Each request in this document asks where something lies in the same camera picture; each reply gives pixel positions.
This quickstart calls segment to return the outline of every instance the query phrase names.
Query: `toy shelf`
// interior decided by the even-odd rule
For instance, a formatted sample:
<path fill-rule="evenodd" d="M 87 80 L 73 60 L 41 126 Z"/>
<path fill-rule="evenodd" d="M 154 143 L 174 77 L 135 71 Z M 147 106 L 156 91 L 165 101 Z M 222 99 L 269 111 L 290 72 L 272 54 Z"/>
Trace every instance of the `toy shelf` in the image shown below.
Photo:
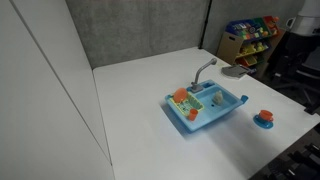
<path fill-rule="evenodd" d="M 255 65 L 256 78 L 262 77 L 270 56 L 285 32 L 276 26 L 275 19 L 266 16 L 229 22 L 222 35 L 217 57 L 231 65 L 242 64 L 249 68 Z"/>

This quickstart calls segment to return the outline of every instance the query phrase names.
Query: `colorful toys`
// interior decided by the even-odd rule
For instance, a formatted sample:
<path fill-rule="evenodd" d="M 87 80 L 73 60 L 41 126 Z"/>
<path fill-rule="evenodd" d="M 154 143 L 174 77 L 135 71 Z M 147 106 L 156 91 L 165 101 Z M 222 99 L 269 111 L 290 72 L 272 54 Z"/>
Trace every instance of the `colorful toys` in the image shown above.
<path fill-rule="evenodd" d="M 275 22 L 278 19 L 277 17 L 266 16 L 263 18 L 231 21 L 227 25 L 226 31 L 240 36 L 244 40 L 258 40 L 277 34 L 278 29 Z"/>

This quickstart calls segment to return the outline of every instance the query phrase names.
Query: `sink basin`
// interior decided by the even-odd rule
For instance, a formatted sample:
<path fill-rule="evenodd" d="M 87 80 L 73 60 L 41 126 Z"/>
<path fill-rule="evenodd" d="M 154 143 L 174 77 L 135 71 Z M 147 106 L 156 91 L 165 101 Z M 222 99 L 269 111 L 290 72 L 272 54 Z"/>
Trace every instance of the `sink basin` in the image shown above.
<path fill-rule="evenodd" d="M 203 90 L 197 93 L 191 92 L 191 87 L 187 88 L 188 93 L 192 98 L 195 98 L 201 106 L 199 114 L 197 115 L 195 121 L 190 121 L 186 113 L 179 109 L 180 104 L 176 104 L 172 100 L 172 94 L 165 97 L 168 105 L 177 115 L 178 119 L 185 125 L 185 127 L 190 131 L 194 132 L 201 127 L 219 119 L 223 115 L 229 113 L 240 105 L 244 104 L 246 99 L 241 98 L 240 100 L 232 93 L 221 87 L 219 84 L 213 82 L 212 80 L 207 80 L 200 83 L 203 87 Z M 213 96 L 216 92 L 221 91 L 223 96 L 223 102 L 218 105 L 213 102 Z"/>

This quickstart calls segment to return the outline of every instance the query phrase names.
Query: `white table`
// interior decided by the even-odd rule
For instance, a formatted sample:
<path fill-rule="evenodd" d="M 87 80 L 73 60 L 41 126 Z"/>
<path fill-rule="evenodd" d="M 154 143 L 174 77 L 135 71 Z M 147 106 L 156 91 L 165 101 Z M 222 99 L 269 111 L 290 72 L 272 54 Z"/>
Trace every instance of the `white table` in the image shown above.
<path fill-rule="evenodd" d="M 304 107 L 255 79 L 228 79 L 221 60 L 205 69 L 243 106 L 192 134 L 176 123 L 164 97 L 194 80 L 212 54 L 190 48 L 94 70 L 116 180 L 248 179 L 320 122 Z M 274 127 L 252 118 L 274 114 Z"/>

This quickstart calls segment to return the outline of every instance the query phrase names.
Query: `orange cup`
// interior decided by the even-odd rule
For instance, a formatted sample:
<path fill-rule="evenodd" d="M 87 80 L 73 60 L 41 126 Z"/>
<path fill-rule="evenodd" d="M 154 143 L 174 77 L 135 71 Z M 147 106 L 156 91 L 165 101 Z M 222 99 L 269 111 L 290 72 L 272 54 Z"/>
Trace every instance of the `orange cup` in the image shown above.
<path fill-rule="evenodd" d="M 197 115 L 198 115 L 198 110 L 196 110 L 194 108 L 190 109 L 190 111 L 189 111 L 189 120 L 190 121 L 194 121 L 196 119 Z"/>
<path fill-rule="evenodd" d="M 266 121 L 273 121 L 273 114 L 270 111 L 267 110 L 261 110 L 259 113 L 260 118 L 266 120 Z"/>

